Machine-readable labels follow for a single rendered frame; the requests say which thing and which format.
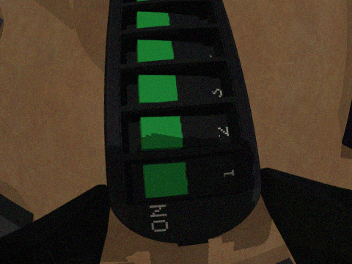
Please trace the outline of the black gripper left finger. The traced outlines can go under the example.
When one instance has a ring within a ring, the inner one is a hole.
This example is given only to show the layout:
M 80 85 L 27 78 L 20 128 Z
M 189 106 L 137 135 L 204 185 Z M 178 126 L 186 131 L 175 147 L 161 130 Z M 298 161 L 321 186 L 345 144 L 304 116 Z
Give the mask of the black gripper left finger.
M 94 186 L 0 237 L 0 264 L 100 264 L 109 209 L 108 187 Z

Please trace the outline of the dark grey controller unit with green rocker switches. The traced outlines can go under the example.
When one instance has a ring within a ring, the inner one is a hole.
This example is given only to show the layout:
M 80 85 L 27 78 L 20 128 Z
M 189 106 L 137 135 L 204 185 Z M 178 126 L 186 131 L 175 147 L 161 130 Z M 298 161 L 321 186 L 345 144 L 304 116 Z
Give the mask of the dark grey controller unit with green rocker switches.
M 109 0 L 103 138 L 112 212 L 150 240 L 226 234 L 261 194 L 243 68 L 222 0 Z

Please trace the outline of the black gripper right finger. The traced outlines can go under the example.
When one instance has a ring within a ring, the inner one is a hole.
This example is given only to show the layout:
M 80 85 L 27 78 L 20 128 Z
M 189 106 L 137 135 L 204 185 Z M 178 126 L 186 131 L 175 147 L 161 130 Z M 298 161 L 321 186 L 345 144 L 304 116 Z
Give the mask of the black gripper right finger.
M 296 264 L 352 264 L 352 190 L 261 168 L 261 196 Z

